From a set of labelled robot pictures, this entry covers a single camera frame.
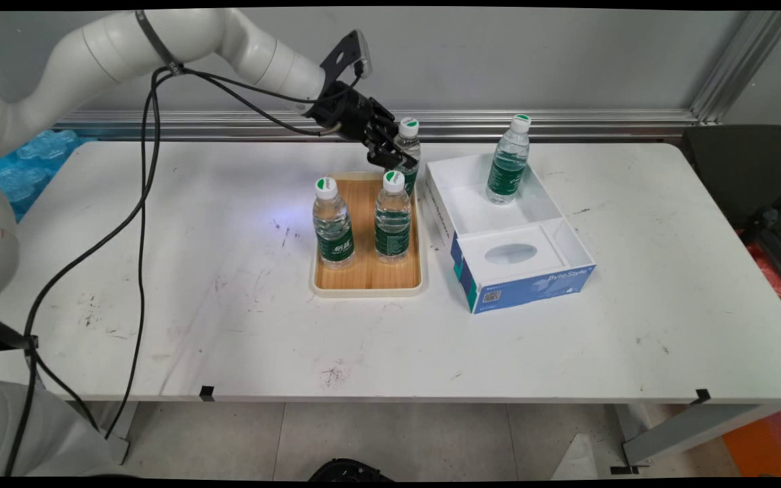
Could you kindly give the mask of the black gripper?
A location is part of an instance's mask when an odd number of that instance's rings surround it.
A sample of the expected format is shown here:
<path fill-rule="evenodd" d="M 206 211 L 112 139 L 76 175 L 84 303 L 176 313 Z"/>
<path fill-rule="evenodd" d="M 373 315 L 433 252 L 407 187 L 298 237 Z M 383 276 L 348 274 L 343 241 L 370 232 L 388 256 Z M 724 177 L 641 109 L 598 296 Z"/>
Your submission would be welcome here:
<path fill-rule="evenodd" d="M 369 164 L 390 171 L 400 165 L 413 169 L 420 163 L 420 157 L 413 157 L 399 144 L 396 118 L 378 100 L 339 80 L 322 93 L 326 96 L 334 98 L 315 103 L 306 117 L 325 129 L 339 125 L 337 134 L 347 141 L 365 142 Z"/>

